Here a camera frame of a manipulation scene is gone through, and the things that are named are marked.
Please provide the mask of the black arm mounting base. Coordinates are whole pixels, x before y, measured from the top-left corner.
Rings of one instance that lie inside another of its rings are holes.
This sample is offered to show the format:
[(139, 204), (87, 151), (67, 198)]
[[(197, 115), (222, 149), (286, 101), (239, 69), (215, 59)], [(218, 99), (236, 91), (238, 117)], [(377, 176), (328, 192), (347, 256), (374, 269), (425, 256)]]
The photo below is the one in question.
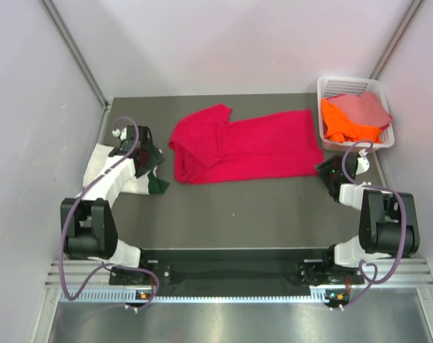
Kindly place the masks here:
[(165, 285), (245, 279), (363, 284), (357, 269), (334, 264), (329, 248), (145, 249), (143, 262)]

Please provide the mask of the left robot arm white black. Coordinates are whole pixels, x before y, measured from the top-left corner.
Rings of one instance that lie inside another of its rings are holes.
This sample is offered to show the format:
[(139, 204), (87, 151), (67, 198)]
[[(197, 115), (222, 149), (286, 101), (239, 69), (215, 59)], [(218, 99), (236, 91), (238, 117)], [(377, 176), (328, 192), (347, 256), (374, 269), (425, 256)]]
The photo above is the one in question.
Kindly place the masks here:
[(164, 194), (169, 184), (156, 175), (164, 158), (147, 126), (128, 125), (112, 133), (116, 147), (98, 144), (87, 165), (83, 192), (60, 206), (63, 253), (126, 266), (134, 283), (145, 282), (150, 267), (143, 251), (120, 240), (112, 207), (120, 194)]

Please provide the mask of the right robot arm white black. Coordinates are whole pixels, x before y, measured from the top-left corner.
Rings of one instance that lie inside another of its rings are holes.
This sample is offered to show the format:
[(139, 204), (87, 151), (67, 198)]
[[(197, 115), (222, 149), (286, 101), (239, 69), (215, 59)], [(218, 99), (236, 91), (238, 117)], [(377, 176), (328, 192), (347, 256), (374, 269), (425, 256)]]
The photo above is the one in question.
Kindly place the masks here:
[(402, 213), (391, 191), (370, 189), (370, 183), (359, 185), (348, 178), (369, 170), (368, 158), (351, 153), (346, 159), (335, 154), (317, 165), (319, 178), (331, 198), (360, 211), (358, 234), (349, 241), (329, 248), (329, 260), (321, 265), (322, 276), (331, 283), (347, 275), (347, 268), (358, 267), (360, 260), (373, 262), (397, 255), (402, 230)]

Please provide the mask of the crimson red t-shirt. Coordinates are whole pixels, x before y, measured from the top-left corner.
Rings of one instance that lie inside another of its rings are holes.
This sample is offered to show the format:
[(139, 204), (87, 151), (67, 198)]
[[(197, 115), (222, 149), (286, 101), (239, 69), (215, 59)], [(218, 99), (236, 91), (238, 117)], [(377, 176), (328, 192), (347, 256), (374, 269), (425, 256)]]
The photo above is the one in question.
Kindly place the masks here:
[(314, 176), (323, 162), (309, 109), (231, 120), (224, 104), (181, 119), (169, 139), (174, 177), (210, 184)]

